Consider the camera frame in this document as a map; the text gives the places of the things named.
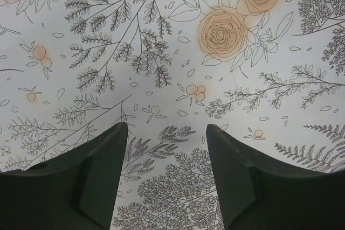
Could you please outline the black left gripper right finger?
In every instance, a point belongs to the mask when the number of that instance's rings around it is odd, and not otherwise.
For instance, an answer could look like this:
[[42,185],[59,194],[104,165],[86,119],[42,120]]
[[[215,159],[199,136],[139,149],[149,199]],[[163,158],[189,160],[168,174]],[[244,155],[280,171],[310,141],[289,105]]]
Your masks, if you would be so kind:
[[217,125],[206,129],[226,229],[344,229],[344,172],[277,160]]

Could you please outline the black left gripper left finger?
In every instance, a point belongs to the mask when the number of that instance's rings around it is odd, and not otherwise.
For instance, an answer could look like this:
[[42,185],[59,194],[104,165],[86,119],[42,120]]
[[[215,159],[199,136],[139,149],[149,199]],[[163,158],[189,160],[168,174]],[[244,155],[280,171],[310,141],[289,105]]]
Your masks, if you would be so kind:
[[1,173],[1,229],[109,229],[127,136],[120,122],[58,157]]

